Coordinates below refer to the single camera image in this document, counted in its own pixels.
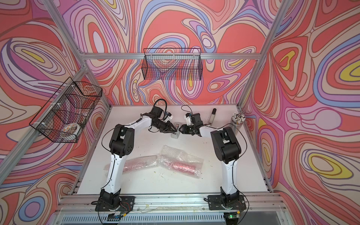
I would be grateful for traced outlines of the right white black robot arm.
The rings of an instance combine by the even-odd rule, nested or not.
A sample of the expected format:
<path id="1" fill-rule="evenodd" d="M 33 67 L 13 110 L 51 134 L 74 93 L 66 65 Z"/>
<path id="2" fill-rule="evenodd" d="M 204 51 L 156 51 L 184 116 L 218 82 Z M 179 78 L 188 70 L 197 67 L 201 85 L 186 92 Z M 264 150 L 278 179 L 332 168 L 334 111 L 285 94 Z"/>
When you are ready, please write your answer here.
<path id="1" fill-rule="evenodd" d="M 237 160 L 242 152 L 241 146 L 235 136 L 234 131 L 229 126 L 216 128 L 205 125 L 199 113 L 186 113 L 184 116 L 186 123 L 179 127 L 180 133 L 184 135 L 197 135 L 212 140 L 213 148 L 217 159 L 221 162 L 222 183 L 220 194 L 208 196 L 206 201 L 209 207 L 219 204 L 226 210 L 243 211 L 246 209 L 244 196 L 236 187 L 234 178 Z"/>

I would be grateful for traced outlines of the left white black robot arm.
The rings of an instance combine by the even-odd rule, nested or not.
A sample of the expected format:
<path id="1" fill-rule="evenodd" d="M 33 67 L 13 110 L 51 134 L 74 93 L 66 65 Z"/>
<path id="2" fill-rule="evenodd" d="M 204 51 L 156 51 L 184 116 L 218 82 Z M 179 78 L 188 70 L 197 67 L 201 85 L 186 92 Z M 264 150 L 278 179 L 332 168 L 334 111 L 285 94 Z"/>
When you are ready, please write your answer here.
<path id="1" fill-rule="evenodd" d="M 172 114 L 167 110 L 154 106 L 150 112 L 140 115 L 140 118 L 127 125 L 117 124 L 109 142 L 111 153 L 110 171 L 106 184 L 101 188 L 96 202 L 97 212 L 132 211 L 131 206 L 124 206 L 121 199 L 121 182 L 123 169 L 128 155 L 135 147 L 135 137 L 144 129 L 157 128 L 164 134 L 177 132 L 171 123 Z"/>

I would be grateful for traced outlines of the grey tape dispenser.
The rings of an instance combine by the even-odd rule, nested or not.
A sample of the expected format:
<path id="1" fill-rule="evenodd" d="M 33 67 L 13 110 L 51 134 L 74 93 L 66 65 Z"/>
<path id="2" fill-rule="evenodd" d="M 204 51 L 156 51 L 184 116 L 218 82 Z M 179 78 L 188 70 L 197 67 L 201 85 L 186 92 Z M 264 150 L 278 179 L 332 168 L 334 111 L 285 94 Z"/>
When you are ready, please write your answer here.
<path id="1" fill-rule="evenodd" d="M 174 139 L 179 138 L 179 136 L 180 136 L 180 131 L 179 131 L 180 126 L 181 126 L 181 124 L 178 123 L 178 122 L 174 124 L 174 127 L 176 128 L 176 132 L 171 134 L 171 138 L 174 138 Z"/>

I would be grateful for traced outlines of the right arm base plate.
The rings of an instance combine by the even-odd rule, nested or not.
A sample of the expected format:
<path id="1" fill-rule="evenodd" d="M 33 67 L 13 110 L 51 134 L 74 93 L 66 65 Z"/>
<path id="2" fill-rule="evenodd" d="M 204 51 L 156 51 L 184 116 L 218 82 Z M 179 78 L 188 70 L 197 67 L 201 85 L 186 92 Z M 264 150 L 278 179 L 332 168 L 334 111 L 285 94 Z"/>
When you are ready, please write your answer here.
<path id="1" fill-rule="evenodd" d="M 242 212 L 247 209 L 243 195 L 231 197 L 229 200 L 221 195 L 209 195 L 204 200 L 208 203 L 211 211 L 236 210 Z"/>

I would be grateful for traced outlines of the bubble wrap sheet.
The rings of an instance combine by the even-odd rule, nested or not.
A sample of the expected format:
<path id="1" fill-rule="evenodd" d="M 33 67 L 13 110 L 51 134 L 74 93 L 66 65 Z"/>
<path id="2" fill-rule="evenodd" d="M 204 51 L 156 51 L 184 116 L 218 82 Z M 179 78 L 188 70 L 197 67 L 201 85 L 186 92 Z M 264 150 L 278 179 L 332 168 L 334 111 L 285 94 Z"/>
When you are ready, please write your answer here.
<path id="1" fill-rule="evenodd" d="M 183 150 L 164 145 L 157 155 L 157 164 L 169 171 L 200 178 L 204 159 Z"/>
<path id="2" fill-rule="evenodd" d="M 127 174 L 133 171 L 139 171 L 147 168 L 154 168 L 158 166 L 158 156 L 145 156 L 128 159 L 125 162 L 123 168 L 123 174 Z"/>

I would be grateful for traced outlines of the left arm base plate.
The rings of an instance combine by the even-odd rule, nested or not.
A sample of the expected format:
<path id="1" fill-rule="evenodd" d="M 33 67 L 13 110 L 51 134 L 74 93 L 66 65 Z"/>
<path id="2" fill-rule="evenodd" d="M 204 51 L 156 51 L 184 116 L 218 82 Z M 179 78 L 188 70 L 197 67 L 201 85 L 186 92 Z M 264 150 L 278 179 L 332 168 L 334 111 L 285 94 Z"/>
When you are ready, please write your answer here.
<path id="1" fill-rule="evenodd" d="M 100 197 L 95 211 L 97 212 L 131 212 L 134 208 L 135 196 Z"/>

